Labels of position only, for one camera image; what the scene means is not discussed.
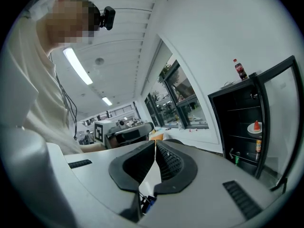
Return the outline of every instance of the plate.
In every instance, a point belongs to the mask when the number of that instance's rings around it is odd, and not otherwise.
[[[261,122],[258,122],[258,124],[259,124],[259,126],[260,126],[260,128],[261,128],[260,131],[257,131],[257,132],[253,131],[253,127],[255,126],[255,123],[250,124],[250,125],[248,126],[248,128],[247,128],[247,131],[250,132],[250,133],[261,133],[262,130],[263,130],[263,129],[262,129],[262,123],[261,123]]]

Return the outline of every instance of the fluorescent light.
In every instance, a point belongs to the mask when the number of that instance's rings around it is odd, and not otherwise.
[[[108,105],[112,105],[111,101],[109,101],[107,97],[104,97],[103,101],[106,102]]]
[[[63,50],[64,55],[66,56],[67,60],[70,62],[76,73],[81,77],[81,79],[87,84],[90,85],[93,83],[89,75],[86,73],[84,68],[82,67],[81,63],[79,62],[76,54],[72,48],[66,48]]]

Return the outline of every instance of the short hair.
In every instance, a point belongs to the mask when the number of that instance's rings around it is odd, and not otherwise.
[[[92,3],[90,0],[71,0],[71,1],[81,1],[82,6],[84,8],[88,8],[88,15],[89,15],[89,31],[97,31],[100,26],[101,22],[101,14],[99,9]]]

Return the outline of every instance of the glass window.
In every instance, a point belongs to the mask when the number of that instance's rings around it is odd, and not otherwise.
[[[172,100],[170,98],[164,98],[155,103],[158,115],[162,119],[164,125],[177,126],[179,117]]]
[[[151,99],[154,101],[158,117],[163,125],[177,125],[179,117],[174,107],[174,102],[169,96],[165,83],[161,77],[155,82],[150,92]]]
[[[173,55],[163,66],[146,105],[156,126],[208,128],[195,92]]]
[[[197,98],[180,108],[187,119],[188,125],[208,127],[206,117]]]
[[[180,102],[191,95],[194,95],[194,90],[180,66],[167,79],[169,87],[172,88],[177,102]]]

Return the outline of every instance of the black cabinet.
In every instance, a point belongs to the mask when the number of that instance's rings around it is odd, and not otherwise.
[[[224,157],[279,187],[297,153],[303,127],[303,84],[294,56],[273,68],[251,74],[209,95],[218,123]],[[261,123],[261,133],[248,126]],[[256,152],[257,141],[262,142]]]

